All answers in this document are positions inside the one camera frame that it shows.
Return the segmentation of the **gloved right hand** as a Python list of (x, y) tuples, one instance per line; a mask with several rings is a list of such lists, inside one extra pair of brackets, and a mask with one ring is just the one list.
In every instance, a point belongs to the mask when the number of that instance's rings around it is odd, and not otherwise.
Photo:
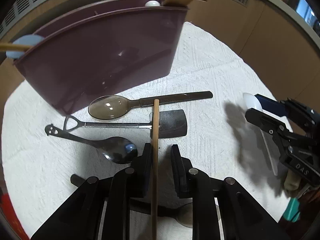
[(286, 194), (291, 198), (300, 198), (305, 191), (309, 188), (309, 184), (306, 183), (295, 172), (288, 170), (284, 181), (284, 190)]

